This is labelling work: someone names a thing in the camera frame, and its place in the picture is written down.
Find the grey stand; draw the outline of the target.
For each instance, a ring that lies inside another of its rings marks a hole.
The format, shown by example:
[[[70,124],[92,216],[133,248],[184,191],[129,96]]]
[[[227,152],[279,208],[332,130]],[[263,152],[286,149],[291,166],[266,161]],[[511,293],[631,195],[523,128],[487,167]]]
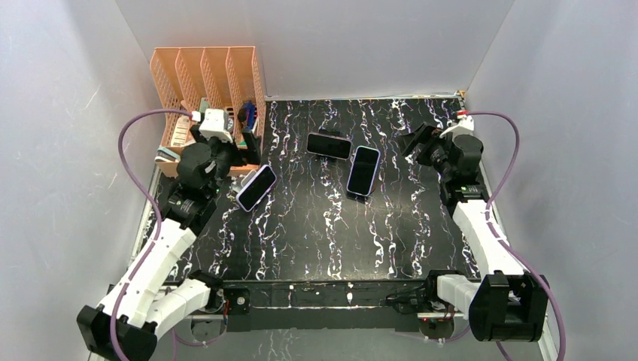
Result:
[[[349,193],[348,195],[350,199],[353,199],[354,201],[362,203],[362,204],[366,204],[370,199],[369,196],[362,196],[356,193]]]

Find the phone with purple case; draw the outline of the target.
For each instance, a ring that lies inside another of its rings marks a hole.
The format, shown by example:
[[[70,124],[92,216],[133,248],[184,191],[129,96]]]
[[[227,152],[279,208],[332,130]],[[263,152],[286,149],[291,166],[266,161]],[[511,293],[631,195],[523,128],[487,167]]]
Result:
[[[270,165],[261,166],[247,181],[242,181],[242,188],[235,198],[239,207],[246,212],[252,211],[273,188],[276,180],[277,177]]]

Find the phone with pink case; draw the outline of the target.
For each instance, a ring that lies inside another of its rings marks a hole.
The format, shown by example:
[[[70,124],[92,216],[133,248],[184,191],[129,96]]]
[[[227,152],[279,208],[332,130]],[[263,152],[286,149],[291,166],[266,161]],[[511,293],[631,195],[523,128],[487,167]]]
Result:
[[[312,132],[307,137],[306,150],[319,156],[334,159],[348,159],[351,155],[352,143],[347,138]]]

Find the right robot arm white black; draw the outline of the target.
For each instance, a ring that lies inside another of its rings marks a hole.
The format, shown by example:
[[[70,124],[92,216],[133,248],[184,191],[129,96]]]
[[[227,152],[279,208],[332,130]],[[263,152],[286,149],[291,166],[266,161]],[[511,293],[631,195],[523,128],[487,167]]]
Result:
[[[483,143],[455,126],[441,130],[423,124],[398,137],[403,156],[415,153],[419,164],[441,177],[440,197],[466,237],[481,279],[460,271],[433,270],[420,287],[386,297],[386,305],[404,311],[426,305],[433,311],[461,313],[478,341],[541,339],[548,295],[532,272],[503,247],[505,237],[488,210],[488,192],[480,181]]]

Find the phone with blue case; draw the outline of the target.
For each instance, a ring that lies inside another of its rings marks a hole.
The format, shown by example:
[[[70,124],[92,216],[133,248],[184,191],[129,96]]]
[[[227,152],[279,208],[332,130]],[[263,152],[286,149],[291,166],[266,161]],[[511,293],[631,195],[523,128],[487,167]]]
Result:
[[[369,196],[372,192],[380,160],[380,151],[372,147],[358,146],[348,177],[346,190],[357,196]]]

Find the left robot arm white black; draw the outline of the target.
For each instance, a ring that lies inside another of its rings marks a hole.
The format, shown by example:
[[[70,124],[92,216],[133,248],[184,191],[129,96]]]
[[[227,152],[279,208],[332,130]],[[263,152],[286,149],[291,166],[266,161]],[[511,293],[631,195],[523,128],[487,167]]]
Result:
[[[107,360],[149,360],[157,342],[195,311],[227,316],[242,288],[195,270],[168,293],[163,284],[181,255],[202,233],[215,212],[220,184],[234,167],[259,165],[262,141],[243,132],[245,149],[221,134],[191,130],[194,140],[182,149],[168,198],[154,206],[153,237],[134,258],[124,276],[97,306],[83,306],[78,328],[88,351]]]

